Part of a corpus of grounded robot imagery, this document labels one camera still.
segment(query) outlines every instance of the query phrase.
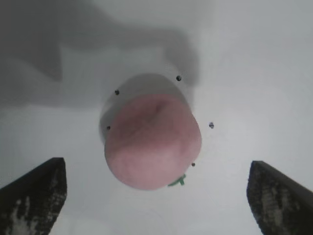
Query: black marker dot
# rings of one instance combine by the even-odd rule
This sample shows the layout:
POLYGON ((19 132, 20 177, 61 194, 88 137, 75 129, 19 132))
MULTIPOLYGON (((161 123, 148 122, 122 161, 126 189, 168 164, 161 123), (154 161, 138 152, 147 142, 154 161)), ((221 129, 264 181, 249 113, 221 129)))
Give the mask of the black marker dot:
POLYGON ((210 127, 211 129, 213 129, 213 128, 214 128, 214 123, 210 122, 209 127, 210 127))

